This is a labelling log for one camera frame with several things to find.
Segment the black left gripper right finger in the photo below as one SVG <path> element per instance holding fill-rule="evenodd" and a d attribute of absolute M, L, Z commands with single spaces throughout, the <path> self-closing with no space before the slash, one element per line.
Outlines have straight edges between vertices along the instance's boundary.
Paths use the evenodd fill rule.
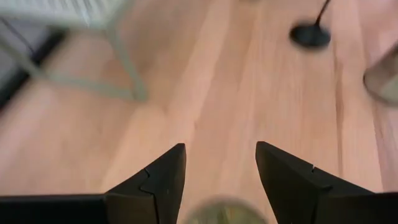
<path fill-rule="evenodd" d="M 256 164 L 278 223 L 315 223 L 322 196 L 372 194 L 264 141 L 256 143 Z"/>

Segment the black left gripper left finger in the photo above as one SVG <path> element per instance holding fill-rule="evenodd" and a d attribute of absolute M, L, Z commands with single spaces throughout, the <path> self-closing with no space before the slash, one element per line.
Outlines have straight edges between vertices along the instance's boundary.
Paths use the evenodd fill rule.
<path fill-rule="evenodd" d="M 110 223 L 176 223 L 185 184 L 186 150 L 176 144 L 105 194 Z"/>

